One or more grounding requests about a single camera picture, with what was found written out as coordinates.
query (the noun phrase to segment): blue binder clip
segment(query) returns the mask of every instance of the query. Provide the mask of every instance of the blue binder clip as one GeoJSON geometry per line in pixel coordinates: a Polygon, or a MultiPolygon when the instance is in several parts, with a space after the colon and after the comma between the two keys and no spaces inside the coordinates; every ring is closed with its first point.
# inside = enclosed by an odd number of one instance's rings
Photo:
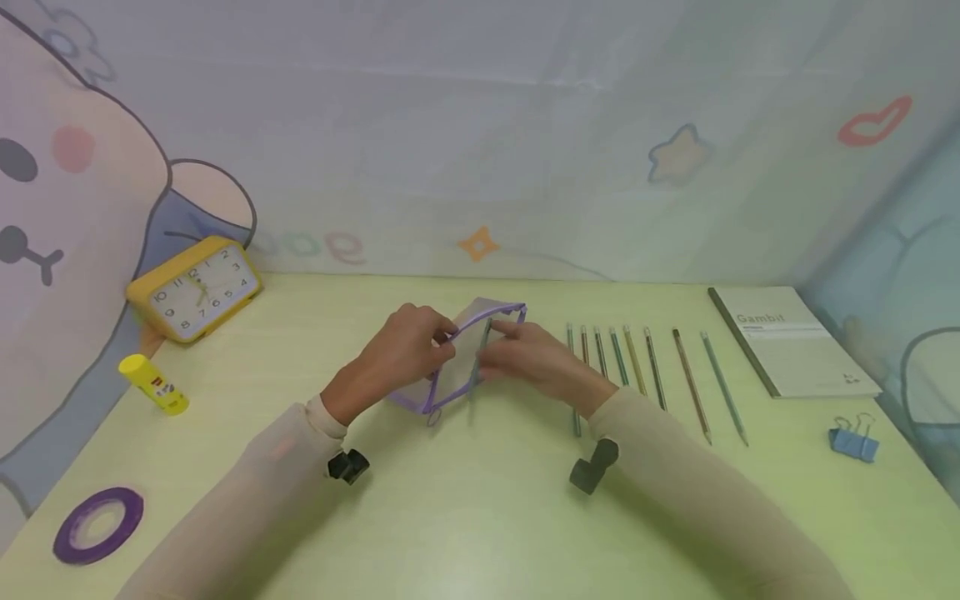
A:
{"type": "Polygon", "coordinates": [[[860,413],[856,416],[856,427],[853,427],[849,420],[843,417],[837,417],[833,420],[837,426],[828,432],[830,439],[830,449],[840,454],[846,454],[851,458],[872,463],[876,456],[876,450],[880,447],[880,442],[870,437],[870,426],[876,422],[870,413],[860,413]],[[860,427],[866,425],[863,435],[860,435],[860,427]]]}

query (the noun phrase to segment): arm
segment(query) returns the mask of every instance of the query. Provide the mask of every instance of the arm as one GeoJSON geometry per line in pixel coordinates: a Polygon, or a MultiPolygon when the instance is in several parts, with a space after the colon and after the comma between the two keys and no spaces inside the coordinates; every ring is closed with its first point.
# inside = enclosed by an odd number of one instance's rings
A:
{"type": "Polygon", "coordinates": [[[134,572],[117,600],[217,597],[297,491],[324,476],[346,433],[319,397],[291,406],[253,438],[236,465],[134,572]]]}
{"type": "Polygon", "coordinates": [[[745,592],[765,600],[852,600],[827,555],[739,471],[629,388],[589,419],[620,448],[616,464],[678,522],[742,565],[745,592]]]}
{"type": "Polygon", "coordinates": [[[347,426],[392,390],[453,358],[456,326],[404,304],[355,360],[305,406],[294,404],[134,572],[117,600],[222,598],[237,567],[307,484],[327,474],[347,426]]]}
{"type": "Polygon", "coordinates": [[[642,492],[740,565],[747,597],[852,600],[823,551],[673,417],[629,388],[617,391],[536,324],[493,328],[506,338],[480,353],[481,376],[522,378],[573,406],[594,437],[617,443],[616,464],[642,492]]]}

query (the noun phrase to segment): tape roll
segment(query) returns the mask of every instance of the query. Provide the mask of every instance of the tape roll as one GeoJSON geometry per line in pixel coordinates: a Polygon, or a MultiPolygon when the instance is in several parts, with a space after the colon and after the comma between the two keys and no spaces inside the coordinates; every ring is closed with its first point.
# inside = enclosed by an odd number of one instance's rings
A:
{"type": "Polygon", "coordinates": [[[143,496],[129,488],[109,488],[96,492],[73,509],[54,538],[54,555],[67,564],[91,564],[100,561],[123,545],[143,517],[143,496]],[[89,526],[95,519],[117,510],[123,514],[112,531],[95,534],[89,526]]]}

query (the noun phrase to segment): notebook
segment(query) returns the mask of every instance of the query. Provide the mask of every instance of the notebook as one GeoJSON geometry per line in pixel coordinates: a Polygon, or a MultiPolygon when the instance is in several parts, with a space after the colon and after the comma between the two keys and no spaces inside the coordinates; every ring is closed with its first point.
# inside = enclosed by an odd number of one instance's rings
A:
{"type": "Polygon", "coordinates": [[[792,287],[711,287],[708,293],[770,396],[880,393],[792,287]]]}

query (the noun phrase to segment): beige sleeve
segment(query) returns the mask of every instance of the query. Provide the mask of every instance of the beige sleeve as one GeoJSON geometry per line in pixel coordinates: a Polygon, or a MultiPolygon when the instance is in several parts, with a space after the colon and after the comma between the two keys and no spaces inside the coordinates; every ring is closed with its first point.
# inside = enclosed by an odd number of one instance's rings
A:
{"type": "Polygon", "coordinates": [[[827,555],[771,500],[646,397],[623,388],[589,425],[617,443],[616,466],[642,492],[742,566],[748,597],[853,599],[827,555]]]}
{"type": "Polygon", "coordinates": [[[134,572],[117,600],[222,597],[234,569],[311,480],[327,474],[347,429],[320,397],[294,404],[247,445],[236,465],[134,572]]]}

